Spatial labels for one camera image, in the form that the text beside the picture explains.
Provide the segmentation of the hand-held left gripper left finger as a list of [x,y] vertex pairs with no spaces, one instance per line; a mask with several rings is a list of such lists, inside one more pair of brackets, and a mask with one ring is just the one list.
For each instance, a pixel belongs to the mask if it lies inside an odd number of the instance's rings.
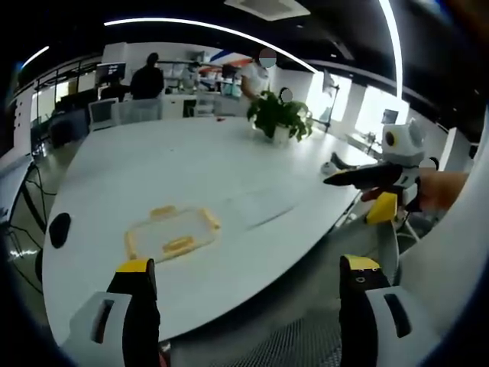
[[76,366],[159,366],[154,260],[130,260],[73,315],[63,352]]

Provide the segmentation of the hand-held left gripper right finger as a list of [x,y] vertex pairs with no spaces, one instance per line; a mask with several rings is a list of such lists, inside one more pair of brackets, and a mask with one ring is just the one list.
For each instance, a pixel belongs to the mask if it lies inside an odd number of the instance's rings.
[[371,258],[339,262],[342,366],[419,366],[440,342],[415,297]]

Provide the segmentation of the person's right hand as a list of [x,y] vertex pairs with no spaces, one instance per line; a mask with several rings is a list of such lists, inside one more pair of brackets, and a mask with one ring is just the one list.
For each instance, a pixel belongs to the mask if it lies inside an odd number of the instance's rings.
[[463,189],[468,173],[436,171],[423,168],[420,171],[419,205],[421,210],[448,210]]

